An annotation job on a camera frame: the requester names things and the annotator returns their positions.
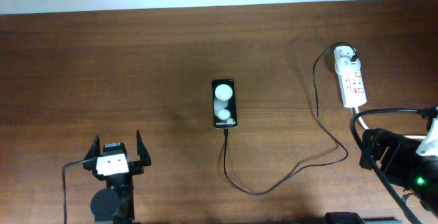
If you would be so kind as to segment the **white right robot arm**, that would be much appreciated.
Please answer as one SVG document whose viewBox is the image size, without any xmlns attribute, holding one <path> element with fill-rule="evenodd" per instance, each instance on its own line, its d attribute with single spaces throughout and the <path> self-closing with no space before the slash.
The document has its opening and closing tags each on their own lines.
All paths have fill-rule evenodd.
<svg viewBox="0 0 438 224">
<path fill-rule="evenodd" d="M 437 215 L 437 156 L 418 155 L 418 141 L 385 129 L 365 130 L 362 144 L 371 157 L 361 156 L 362 168 L 372 170 L 374 162 L 390 186 L 410 190 L 426 210 Z"/>
</svg>

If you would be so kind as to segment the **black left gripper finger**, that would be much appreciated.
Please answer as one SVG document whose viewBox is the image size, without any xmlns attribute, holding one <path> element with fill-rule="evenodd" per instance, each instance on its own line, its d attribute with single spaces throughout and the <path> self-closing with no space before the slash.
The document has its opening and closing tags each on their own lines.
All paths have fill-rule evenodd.
<svg viewBox="0 0 438 224">
<path fill-rule="evenodd" d="M 89 148 L 84 160 L 91 160 L 100 156 L 100 139 L 98 136 L 94 137 L 91 147 Z"/>
<path fill-rule="evenodd" d="M 150 166 L 151 165 L 151 157 L 142 141 L 142 137 L 140 135 L 140 131 L 136 131 L 136 144 L 137 144 L 137 154 L 140 157 L 142 166 Z"/>
</svg>

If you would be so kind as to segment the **black Galaxy smartphone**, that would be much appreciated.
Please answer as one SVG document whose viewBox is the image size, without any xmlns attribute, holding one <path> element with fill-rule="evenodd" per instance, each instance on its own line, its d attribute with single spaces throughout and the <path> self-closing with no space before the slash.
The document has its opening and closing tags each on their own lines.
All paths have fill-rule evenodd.
<svg viewBox="0 0 438 224">
<path fill-rule="evenodd" d="M 234 79 L 214 79 L 211 82 L 213 118 L 216 129 L 238 126 Z"/>
</svg>

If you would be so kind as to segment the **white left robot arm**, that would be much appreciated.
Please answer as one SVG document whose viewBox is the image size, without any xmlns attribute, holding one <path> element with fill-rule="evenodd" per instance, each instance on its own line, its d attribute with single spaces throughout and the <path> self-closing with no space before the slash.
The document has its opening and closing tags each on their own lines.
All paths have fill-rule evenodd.
<svg viewBox="0 0 438 224">
<path fill-rule="evenodd" d="M 151 165 L 151 157 L 144 146 L 140 132 L 136 132 L 136 151 L 139 159 L 128 161 L 122 142 L 100 147 L 96 137 L 89 148 L 83 168 L 91 171 L 106 187 L 98 191 L 90 202 L 95 223 L 133 223 L 135 221 L 133 177 L 144 173 Z"/>
</svg>

